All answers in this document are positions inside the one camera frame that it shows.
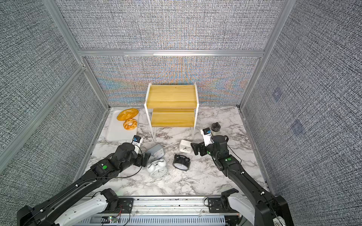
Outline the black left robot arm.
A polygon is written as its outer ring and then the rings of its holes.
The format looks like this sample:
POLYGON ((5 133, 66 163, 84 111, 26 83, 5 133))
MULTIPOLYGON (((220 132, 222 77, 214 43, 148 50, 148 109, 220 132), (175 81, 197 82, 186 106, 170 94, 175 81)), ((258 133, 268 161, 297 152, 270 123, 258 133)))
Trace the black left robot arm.
POLYGON ((19 226, 72 226, 104 210, 116 210, 118 196, 105 189, 87 202, 75 204, 93 190, 101 187, 119 173, 135 165, 145 167, 150 154, 137 153, 135 145, 123 143, 114 153, 90 167, 78 180, 50 199, 35 207, 24 206, 17 212, 19 226))

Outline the small white square alarm clock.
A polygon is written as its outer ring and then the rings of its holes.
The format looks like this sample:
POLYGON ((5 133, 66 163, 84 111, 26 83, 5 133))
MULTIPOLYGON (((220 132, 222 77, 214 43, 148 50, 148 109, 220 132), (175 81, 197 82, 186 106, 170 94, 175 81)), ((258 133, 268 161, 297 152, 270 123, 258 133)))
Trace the small white square alarm clock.
POLYGON ((179 145, 179 151, 181 153, 188 153, 188 154, 192 153, 193 149, 191 147, 191 141, 181 140, 179 145))

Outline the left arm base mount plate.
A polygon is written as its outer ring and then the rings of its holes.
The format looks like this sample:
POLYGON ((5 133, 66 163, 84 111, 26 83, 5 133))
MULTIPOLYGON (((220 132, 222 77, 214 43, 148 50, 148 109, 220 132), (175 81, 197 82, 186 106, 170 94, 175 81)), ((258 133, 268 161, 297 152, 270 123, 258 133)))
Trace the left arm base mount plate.
POLYGON ((133 203, 133 198, 118 198, 117 200, 110 201, 102 213, 131 213, 133 203))

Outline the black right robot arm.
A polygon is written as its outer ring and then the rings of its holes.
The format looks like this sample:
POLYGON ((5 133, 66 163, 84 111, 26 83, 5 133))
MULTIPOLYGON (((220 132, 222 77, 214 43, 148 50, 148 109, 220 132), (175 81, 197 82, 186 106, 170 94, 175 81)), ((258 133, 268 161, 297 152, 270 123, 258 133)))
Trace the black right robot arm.
POLYGON ((237 211, 254 226, 293 226, 286 200, 265 190, 246 172, 240 161, 229 153, 228 141, 227 136, 217 135, 212 137, 211 144, 190 144, 195 155, 210 155, 217 169, 247 197, 246 200, 238 198, 236 190, 225 191, 221 196, 224 208, 237 211))

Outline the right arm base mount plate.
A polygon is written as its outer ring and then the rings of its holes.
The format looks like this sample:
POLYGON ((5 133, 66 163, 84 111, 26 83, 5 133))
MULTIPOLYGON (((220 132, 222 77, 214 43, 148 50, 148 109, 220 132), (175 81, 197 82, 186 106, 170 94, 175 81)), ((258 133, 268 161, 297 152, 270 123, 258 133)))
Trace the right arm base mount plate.
POLYGON ((221 202, 220 197, 212 198, 206 197, 204 199, 204 205, 208 208, 210 213, 229 213, 231 209, 227 209, 221 202))

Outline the grey square alarm clock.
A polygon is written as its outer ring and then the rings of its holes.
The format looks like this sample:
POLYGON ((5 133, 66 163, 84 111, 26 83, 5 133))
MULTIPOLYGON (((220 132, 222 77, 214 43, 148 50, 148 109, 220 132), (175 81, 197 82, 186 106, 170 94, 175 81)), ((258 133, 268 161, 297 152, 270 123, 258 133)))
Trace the grey square alarm clock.
POLYGON ((157 145, 153 146, 152 148, 150 148, 146 152, 146 154, 150 156, 148 163, 151 163, 155 160, 163 158, 163 156, 165 155, 165 151, 164 151, 164 148, 160 144, 157 144, 157 145))

